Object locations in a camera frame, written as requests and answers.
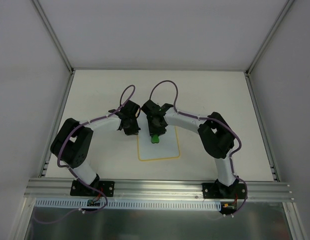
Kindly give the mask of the green whiteboard eraser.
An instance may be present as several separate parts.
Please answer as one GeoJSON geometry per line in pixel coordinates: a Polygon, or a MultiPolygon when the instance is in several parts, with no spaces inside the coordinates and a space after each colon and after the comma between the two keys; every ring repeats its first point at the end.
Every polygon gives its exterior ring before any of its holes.
{"type": "Polygon", "coordinates": [[[157,134],[154,134],[152,137],[151,137],[151,143],[152,144],[158,144],[160,142],[160,138],[157,134]]]}

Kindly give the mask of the yellow framed small whiteboard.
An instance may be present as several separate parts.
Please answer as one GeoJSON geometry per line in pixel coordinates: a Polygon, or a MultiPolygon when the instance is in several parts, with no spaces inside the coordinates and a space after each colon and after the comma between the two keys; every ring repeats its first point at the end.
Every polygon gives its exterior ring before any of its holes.
{"type": "Polygon", "coordinates": [[[179,139],[174,126],[168,126],[166,133],[158,139],[158,143],[152,143],[148,124],[142,125],[137,136],[137,155],[140,161],[169,160],[180,157],[179,139]]]}

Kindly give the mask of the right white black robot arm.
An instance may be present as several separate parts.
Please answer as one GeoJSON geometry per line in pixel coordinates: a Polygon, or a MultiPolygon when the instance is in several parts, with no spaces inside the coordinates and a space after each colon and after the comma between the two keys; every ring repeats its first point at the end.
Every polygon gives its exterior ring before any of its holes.
{"type": "Polygon", "coordinates": [[[207,191],[215,198],[230,198],[237,191],[239,180],[234,176],[231,161],[227,160],[234,147],[235,136],[222,116],[213,112],[207,117],[178,111],[172,104],[162,106],[148,100],[141,110],[146,115],[151,142],[157,144],[166,133],[166,127],[174,126],[199,135],[205,151],[214,158],[217,179],[207,191]]]}

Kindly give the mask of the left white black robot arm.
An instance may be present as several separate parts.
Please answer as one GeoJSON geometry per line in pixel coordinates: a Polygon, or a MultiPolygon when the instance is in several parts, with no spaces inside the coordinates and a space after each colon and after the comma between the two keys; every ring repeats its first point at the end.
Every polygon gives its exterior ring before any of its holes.
{"type": "Polygon", "coordinates": [[[103,191],[99,175],[86,160],[94,131],[121,131],[137,135],[140,127],[137,118],[141,107],[128,100],[121,109],[111,109],[108,114],[88,122],[68,118],[54,138],[50,152],[57,157],[57,165],[67,168],[75,177],[75,190],[79,196],[98,196],[103,191]]]}

